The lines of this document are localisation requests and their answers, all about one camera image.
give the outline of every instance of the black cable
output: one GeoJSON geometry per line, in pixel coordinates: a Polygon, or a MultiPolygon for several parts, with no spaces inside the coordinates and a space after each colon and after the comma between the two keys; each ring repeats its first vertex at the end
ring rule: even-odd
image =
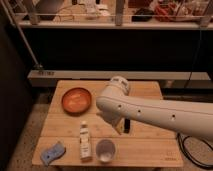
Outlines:
{"type": "MultiPolygon", "coordinates": [[[[191,153],[189,152],[189,150],[187,149],[185,142],[189,139],[192,138],[191,136],[186,136],[182,139],[182,136],[180,133],[177,134],[177,141],[178,144],[180,146],[180,150],[182,151],[182,153],[185,155],[185,157],[191,161],[194,165],[196,165],[199,168],[202,169],[206,169],[206,170],[212,170],[213,169],[213,164],[206,164],[203,163],[199,160],[197,160],[194,156],[191,155],[191,153]]],[[[200,140],[201,142],[203,142],[204,144],[206,144],[212,151],[213,151],[213,147],[206,141],[204,140],[200,140]]]]}
{"type": "Polygon", "coordinates": [[[197,58],[198,58],[198,55],[199,55],[199,52],[200,52],[201,44],[202,44],[202,30],[199,29],[199,39],[198,39],[197,48],[196,48],[196,51],[195,51],[195,54],[194,54],[194,58],[193,58],[193,61],[192,61],[192,67],[191,67],[190,75],[189,75],[188,80],[186,81],[186,83],[183,86],[183,90],[185,90],[188,87],[189,82],[191,81],[192,73],[194,71],[194,67],[195,67],[195,64],[197,62],[197,58]]]}

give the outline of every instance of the wooden table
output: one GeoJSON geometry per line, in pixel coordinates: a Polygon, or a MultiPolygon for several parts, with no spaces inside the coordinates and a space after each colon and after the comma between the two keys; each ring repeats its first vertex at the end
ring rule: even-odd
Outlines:
{"type": "MultiPolygon", "coordinates": [[[[100,118],[95,99],[108,81],[59,81],[53,96],[41,136],[36,146],[32,163],[42,165],[41,152],[61,141],[66,153],[51,165],[56,166],[102,166],[97,160],[95,147],[103,138],[111,139],[116,145],[114,160],[104,166],[127,167],[181,167],[183,161],[174,132],[131,121],[129,134],[118,133],[100,118]],[[79,117],[65,113],[61,106],[63,94],[74,87],[83,87],[92,94],[92,106],[79,117]],[[81,121],[86,120],[91,133],[93,160],[81,162],[79,130],[81,121]]],[[[131,96],[162,99],[157,82],[130,82],[131,96]]]]}

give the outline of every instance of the orange bowl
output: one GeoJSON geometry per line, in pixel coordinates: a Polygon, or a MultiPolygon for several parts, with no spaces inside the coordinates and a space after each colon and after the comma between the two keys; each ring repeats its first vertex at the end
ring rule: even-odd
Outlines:
{"type": "Polygon", "coordinates": [[[62,107],[69,114],[81,114],[91,106],[90,92],[81,87],[68,90],[62,97],[62,107]]]}

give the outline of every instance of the small bottle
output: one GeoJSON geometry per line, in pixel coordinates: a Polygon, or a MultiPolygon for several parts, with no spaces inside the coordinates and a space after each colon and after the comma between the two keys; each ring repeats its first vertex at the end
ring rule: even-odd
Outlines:
{"type": "Polygon", "coordinates": [[[82,161],[92,159],[92,147],[86,121],[82,121],[80,128],[80,157],[82,161]]]}

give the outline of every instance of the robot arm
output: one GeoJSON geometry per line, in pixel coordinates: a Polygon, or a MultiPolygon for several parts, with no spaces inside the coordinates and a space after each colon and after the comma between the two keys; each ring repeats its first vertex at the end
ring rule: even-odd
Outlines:
{"type": "Polygon", "coordinates": [[[213,141],[213,104],[150,100],[128,96],[123,77],[113,77],[96,100],[101,117],[113,127],[122,118],[213,141]]]}

